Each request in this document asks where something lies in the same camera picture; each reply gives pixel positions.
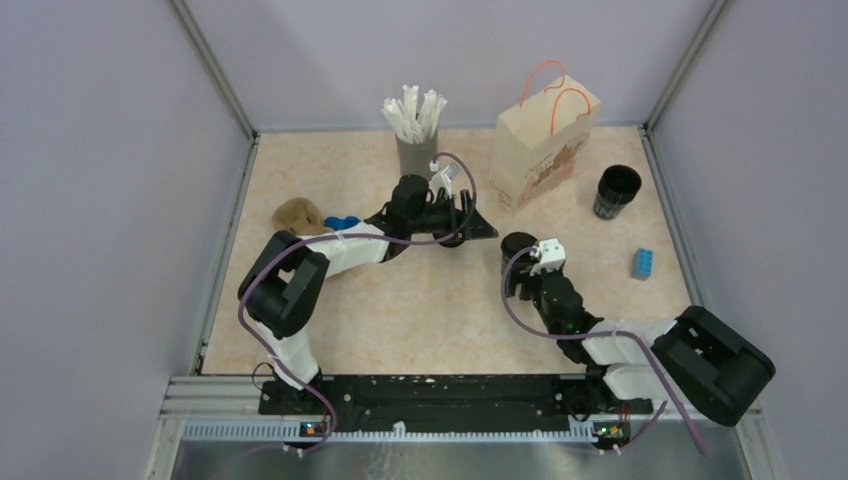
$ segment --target gray wall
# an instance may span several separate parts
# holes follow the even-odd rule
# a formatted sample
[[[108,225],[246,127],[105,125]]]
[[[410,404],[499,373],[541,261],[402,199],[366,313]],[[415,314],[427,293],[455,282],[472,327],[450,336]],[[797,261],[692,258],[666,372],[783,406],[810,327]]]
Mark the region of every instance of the gray wall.
[[[0,476],[141,476],[245,155],[166,2],[2,2]]]
[[[494,124],[549,58],[601,98],[601,121],[641,122],[711,3],[188,1],[260,130],[387,126],[404,83],[443,93],[446,123]]]
[[[659,132],[716,312],[777,365],[795,478],[844,478],[848,3],[736,2]]]

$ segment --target beige table surface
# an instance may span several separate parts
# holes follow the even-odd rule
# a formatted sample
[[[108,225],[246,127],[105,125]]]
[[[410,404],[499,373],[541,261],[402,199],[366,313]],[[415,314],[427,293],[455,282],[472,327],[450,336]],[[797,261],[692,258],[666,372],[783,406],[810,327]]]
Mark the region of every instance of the beige table surface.
[[[516,230],[559,238],[568,254],[565,274],[596,316],[656,321],[688,306],[635,127],[595,128],[577,155],[574,176],[514,216],[486,187],[493,133],[443,130],[439,141],[475,173],[478,210],[501,238]],[[600,220],[591,210],[598,179],[617,163],[639,171],[642,190],[617,219]],[[394,136],[388,131],[262,135],[203,373],[249,374],[267,359],[238,324],[236,289],[274,233],[274,209],[304,196],[326,216],[365,218],[388,201],[397,178]],[[468,185],[465,179],[458,184]],[[639,247],[654,251],[654,272],[647,281],[629,275]],[[389,263],[331,277],[306,327],[318,364],[336,374],[581,371],[553,341],[524,332],[507,317],[498,294],[500,264],[500,239],[478,240],[457,249],[411,247]],[[513,305],[543,329],[529,302]]]

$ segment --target bag handle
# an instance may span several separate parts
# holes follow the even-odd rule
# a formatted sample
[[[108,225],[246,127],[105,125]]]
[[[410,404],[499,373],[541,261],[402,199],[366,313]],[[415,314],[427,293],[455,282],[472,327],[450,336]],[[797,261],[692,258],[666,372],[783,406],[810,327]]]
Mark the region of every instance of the bag handle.
[[[562,78],[562,82],[555,87],[547,87],[544,91],[547,92],[552,88],[560,88],[565,84],[565,67],[562,66],[562,62],[560,62],[559,60],[548,60],[546,62],[540,63],[536,66],[535,69],[533,69],[533,72],[530,74],[530,77],[524,83],[524,91],[521,92],[521,101],[518,102],[518,108],[524,106],[524,99],[527,98],[527,90],[530,88],[530,83],[533,81],[533,78],[536,77],[536,74],[539,73],[541,69],[547,67],[548,65],[559,65],[559,71],[562,73],[562,76],[560,77]]]
[[[554,134],[554,125],[556,124],[556,107],[559,104],[559,99],[562,97],[562,95],[565,92],[577,92],[577,93],[580,94],[580,96],[583,97],[583,100],[586,100],[586,111],[584,113],[581,113],[580,115],[577,115],[578,119],[582,116],[589,115],[590,113],[592,113],[592,101],[589,100],[588,95],[586,95],[581,90],[576,89],[576,88],[568,87],[566,89],[563,89],[563,91],[559,92],[559,95],[557,95],[557,99],[554,100],[554,108],[553,108],[553,110],[551,110],[551,135]]]

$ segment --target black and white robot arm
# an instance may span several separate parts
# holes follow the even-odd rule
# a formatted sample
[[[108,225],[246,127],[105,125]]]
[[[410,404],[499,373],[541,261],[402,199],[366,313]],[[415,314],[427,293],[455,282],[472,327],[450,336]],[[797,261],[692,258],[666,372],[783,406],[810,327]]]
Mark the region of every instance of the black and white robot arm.
[[[736,425],[774,376],[765,354],[703,307],[691,306],[663,322],[612,321],[590,314],[563,275],[566,253],[556,239],[507,235],[501,243],[503,267],[528,247],[533,248],[512,264],[504,296],[515,296],[520,287],[519,298],[533,302],[549,334],[590,334],[557,340],[557,346],[575,363],[599,372],[619,400],[670,399],[634,335],[672,378],[675,395],[721,425]]]
[[[431,180],[435,192],[423,177],[401,177],[391,200],[379,212],[352,228],[322,235],[325,240],[297,248],[255,286],[245,302],[246,310],[259,323],[258,332],[274,355],[297,378],[308,383],[319,372],[303,327],[312,316],[325,278],[360,265],[387,262],[409,246],[413,234],[445,239],[439,243],[445,247],[498,236],[476,211],[467,190],[460,192],[460,207],[455,205],[451,180],[457,169],[455,164],[437,169]],[[310,238],[285,231],[274,234],[242,281],[239,299],[281,252]],[[294,273],[285,281],[280,278],[281,271]],[[274,369],[293,388],[303,388],[279,367]]]

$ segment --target gift bag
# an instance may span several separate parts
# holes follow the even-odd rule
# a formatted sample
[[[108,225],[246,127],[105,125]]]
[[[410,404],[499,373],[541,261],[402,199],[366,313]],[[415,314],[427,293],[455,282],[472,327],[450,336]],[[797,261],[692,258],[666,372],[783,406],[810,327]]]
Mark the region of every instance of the gift bag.
[[[558,65],[561,76],[526,98],[533,77],[548,65]],[[589,140],[600,106],[597,97],[565,74],[562,63],[548,60],[536,67],[518,105],[498,115],[488,184],[500,203],[518,211],[570,177],[574,155]]]

